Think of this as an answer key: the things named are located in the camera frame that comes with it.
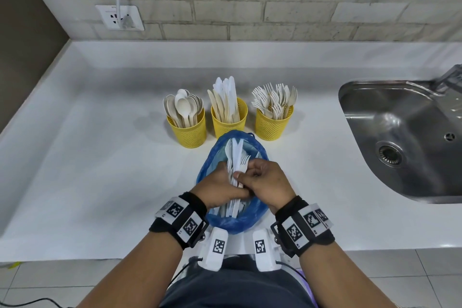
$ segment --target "power socket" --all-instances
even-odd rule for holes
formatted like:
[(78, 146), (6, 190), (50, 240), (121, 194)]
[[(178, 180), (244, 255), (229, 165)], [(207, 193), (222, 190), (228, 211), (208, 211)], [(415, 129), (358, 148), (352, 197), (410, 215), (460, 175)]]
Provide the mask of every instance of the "power socket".
[(117, 22), (117, 7), (115, 5), (96, 5), (101, 19), (107, 29), (114, 31), (144, 31), (143, 21), (138, 8), (134, 5), (121, 5), (122, 25)]

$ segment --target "wrist strap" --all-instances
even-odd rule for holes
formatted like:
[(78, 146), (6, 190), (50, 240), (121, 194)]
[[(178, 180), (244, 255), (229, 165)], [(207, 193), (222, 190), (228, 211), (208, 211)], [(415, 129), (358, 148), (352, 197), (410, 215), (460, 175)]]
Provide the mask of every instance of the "wrist strap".
[(317, 204), (309, 205), (300, 196), (276, 212), (271, 230), (282, 250), (290, 257), (300, 256), (313, 244), (329, 245), (335, 241), (333, 224)]
[(208, 226), (207, 207), (196, 195), (185, 192), (172, 198), (157, 213), (149, 228), (154, 233), (170, 233), (182, 249), (194, 247)]

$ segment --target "hand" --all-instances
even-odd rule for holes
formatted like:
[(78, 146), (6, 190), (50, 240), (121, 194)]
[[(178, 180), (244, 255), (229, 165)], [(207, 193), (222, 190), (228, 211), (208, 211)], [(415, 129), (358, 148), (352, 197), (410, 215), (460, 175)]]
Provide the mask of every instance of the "hand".
[(234, 172), (233, 176), (267, 204), (273, 214), (296, 196), (276, 162), (255, 158), (249, 161), (246, 173)]
[(249, 190), (230, 184), (225, 162), (220, 162), (211, 172), (197, 184), (191, 192), (205, 203), (208, 210), (222, 206), (234, 199), (247, 199)]

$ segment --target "person's right hand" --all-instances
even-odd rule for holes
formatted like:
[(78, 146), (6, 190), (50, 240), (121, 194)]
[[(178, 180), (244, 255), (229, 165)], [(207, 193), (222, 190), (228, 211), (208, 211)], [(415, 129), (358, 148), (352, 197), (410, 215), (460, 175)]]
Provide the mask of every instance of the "person's right hand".
[(233, 176), (267, 204), (273, 214), (296, 196), (276, 162), (255, 158), (249, 161), (246, 173), (235, 172)]

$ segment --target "yellow cup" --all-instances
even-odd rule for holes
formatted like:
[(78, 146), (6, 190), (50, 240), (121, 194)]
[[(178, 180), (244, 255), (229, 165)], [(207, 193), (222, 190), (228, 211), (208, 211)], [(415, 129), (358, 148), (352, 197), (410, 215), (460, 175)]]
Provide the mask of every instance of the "yellow cup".
[(247, 113), (249, 109), (247, 108), (246, 103), (241, 98), (237, 98), (237, 107), (239, 108), (239, 118), (241, 119), (237, 123), (222, 123), (215, 118), (215, 112), (213, 107), (211, 108), (212, 111), (212, 120), (213, 120), (213, 128), (215, 129), (215, 136), (217, 139), (222, 136), (223, 134), (227, 133), (230, 130), (244, 130), (245, 120), (247, 118)]
[(276, 140), (280, 138), (292, 116), (293, 106), (289, 107), (289, 113), (285, 119), (271, 119), (266, 117), (257, 109), (257, 119), (255, 120), (255, 134), (263, 140)]
[(169, 122), (173, 132), (175, 133), (176, 139), (178, 139), (180, 145), (186, 148), (197, 148), (201, 146), (207, 138), (204, 109), (202, 109), (202, 111), (197, 115), (197, 120), (199, 121), (199, 123), (193, 127), (178, 128), (173, 124), (172, 119), (167, 116), (167, 121)]

